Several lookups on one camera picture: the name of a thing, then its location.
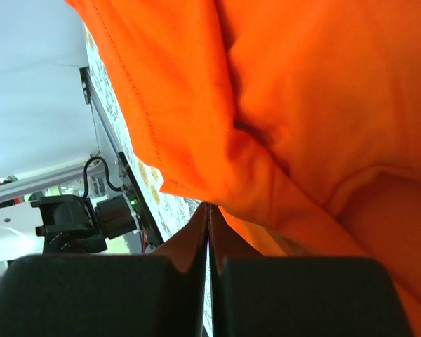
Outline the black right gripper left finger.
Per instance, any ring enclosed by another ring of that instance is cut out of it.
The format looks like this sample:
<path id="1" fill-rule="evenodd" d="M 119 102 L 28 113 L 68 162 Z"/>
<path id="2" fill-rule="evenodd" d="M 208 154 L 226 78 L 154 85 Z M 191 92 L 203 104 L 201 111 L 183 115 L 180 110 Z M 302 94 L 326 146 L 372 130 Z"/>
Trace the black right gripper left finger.
<path id="1" fill-rule="evenodd" d="M 208 205 L 147 255 L 17 259 L 0 281 L 0 336 L 200 336 Z"/>

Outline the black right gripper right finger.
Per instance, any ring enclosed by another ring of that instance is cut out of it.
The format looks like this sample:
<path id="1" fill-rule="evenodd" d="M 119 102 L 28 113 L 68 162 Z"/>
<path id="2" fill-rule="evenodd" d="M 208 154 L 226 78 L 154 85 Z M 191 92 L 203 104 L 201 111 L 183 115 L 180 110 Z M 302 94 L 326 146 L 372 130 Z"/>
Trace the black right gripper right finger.
<path id="1" fill-rule="evenodd" d="M 208 207 L 215 336 L 412 336 L 387 271 L 362 257 L 264 256 Z"/>

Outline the orange t-shirt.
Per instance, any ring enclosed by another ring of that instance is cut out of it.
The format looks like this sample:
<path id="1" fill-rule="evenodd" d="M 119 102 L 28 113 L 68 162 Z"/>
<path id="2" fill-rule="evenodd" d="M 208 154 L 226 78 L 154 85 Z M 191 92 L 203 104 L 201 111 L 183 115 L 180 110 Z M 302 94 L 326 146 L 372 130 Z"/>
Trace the orange t-shirt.
<path id="1" fill-rule="evenodd" d="M 421 336 L 421 1 L 72 1 L 135 155 L 266 254 L 370 256 Z"/>

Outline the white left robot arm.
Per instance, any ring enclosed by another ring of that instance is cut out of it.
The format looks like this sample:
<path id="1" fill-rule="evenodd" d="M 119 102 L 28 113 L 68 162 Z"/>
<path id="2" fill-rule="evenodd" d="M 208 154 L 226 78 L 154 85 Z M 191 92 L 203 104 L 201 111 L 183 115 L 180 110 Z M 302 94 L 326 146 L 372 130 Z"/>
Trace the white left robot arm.
<path id="1" fill-rule="evenodd" d="M 8 265 L 43 253 L 139 254 L 140 219 L 129 167 L 118 161 L 120 190 L 106 197 L 40 197 L 0 208 L 0 279 Z"/>

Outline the floral patterned tablecloth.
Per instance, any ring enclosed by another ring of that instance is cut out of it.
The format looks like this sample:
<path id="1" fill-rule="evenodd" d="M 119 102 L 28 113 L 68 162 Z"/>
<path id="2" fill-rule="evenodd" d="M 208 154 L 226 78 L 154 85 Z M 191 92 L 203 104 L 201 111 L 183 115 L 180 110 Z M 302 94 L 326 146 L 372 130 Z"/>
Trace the floral patterned tablecloth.
<path id="1" fill-rule="evenodd" d="M 99 55 L 98 47 L 87 29 L 85 42 L 93 102 L 104 119 L 117 151 L 124 153 L 141 190 L 142 198 L 154 216 L 154 222 L 160 230 L 162 239 L 167 240 L 187 223 L 199 202 L 159 191 L 163 177 L 158 169 L 144 164 L 134 155 L 128 128 L 107 70 Z"/>

